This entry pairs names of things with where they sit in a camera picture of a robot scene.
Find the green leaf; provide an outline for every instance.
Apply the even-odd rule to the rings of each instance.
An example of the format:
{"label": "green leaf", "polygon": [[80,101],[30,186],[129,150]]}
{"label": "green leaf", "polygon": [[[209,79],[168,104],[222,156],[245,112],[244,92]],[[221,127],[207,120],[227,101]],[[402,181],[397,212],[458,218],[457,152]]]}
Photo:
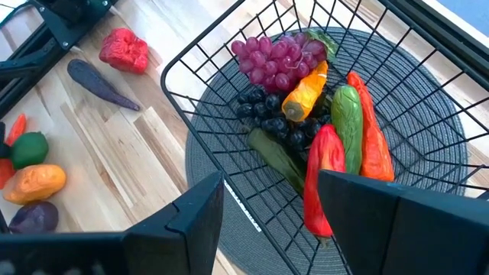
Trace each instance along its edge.
{"label": "green leaf", "polygon": [[338,45],[334,40],[322,31],[307,30],[309,38],[321,41],[324,44],[326,53],[328,54],[328,61],[335,62],[336,53],[338,52]]}

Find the orange carrot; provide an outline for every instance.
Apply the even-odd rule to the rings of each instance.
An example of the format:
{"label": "orange carrot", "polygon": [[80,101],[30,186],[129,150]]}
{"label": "orange carrot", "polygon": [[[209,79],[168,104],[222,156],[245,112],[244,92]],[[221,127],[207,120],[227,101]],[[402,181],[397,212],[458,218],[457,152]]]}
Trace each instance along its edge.
{"label": "orange carrot", "polygon": [[[8,146],[12,146],[13,143],[20,137],[27,126],[27,119],[24,114],[18,116],[15,123],[12,125],[10,133],[8,133],[7,141]],[[14,166],[9,159],[0,159],[0,190],[5,187],[7,181],[15,175]]]}

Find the red bell pepper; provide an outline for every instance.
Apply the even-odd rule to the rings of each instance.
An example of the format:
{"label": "red bell pepper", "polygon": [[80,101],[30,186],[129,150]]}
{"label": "red bell pepper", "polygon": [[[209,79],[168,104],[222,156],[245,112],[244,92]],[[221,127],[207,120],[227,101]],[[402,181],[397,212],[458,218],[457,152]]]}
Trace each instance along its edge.
{"label": "red bell pepper", "polygon": [[127,28],[116,28],[104,38],[99,59],[117,70],[142,74],[147,67],[147,44]]}
{"label": "red bell pepper", "polygon": [[[7,136],[5,143],[8,146],[12,146],[13,143],[20,137],[27,126],[27,119],[24,114],[18,116],[15,123],[12,125],[12,129]],[[15,175],[14,166],[9,159],[0,159],[0,189],[5,187],[7,181]]]}

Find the grape bunch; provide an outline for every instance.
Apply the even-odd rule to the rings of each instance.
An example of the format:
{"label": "grape bunch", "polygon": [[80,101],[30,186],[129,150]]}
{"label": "grape bunch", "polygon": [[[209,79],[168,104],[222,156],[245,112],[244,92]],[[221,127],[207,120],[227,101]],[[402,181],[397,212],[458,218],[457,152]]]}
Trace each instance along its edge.
{"label": "grape bunch", "polygon": [[326,59],[325,45],[310,40],[302,32],[284,35],[275,44],[269,37],[249,37],[245,42],[236,40],[231,44],[231,51],[238,56],[239,71],[267,92],[292,91]]}
{"label": "grape bunch", "polygon": [[295,123],[285,119],[280,107],[285,99],[284,94],[265,93],[255,89],[249,94],[237,97],[239,106],[236,115],[249,119],[251,127],[259,127],[272,134],[281,143],[302,152],[311,144],[319,129],[330,122],[329,109],[323,104],[315,105],[310,117]]}

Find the red pepper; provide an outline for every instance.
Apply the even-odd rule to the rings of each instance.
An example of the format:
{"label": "red pepper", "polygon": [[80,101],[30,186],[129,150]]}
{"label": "red pepper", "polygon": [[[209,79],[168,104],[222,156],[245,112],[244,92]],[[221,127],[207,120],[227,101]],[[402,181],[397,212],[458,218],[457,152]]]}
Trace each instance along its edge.
{"label": "red pepper", "polygon": [[147,44],[127,28],[116,28],[104,38],[99,58],[117,70],[142,74],[147,67]]}
{"label": "red pepper", "polygon": [[309,150],[304,183],[304,225],[320,237],[331,237],[332,230],[322,210],[318,195],[320,170],[345,172],[345,149],[333,125],[324,125],[316,134]]}
{"label": "red pepper", "polygon": [[[18,116],[15,123],[12,125],[12,129],[8,134],[5,143],[8,146],[12,146],[13,143],[20,137],[24,132],[27,124],[27,119],[24,114]],[[9,159],[0,159],[0,189],[5,187],[7,181],[15,175],[14,166]]]}

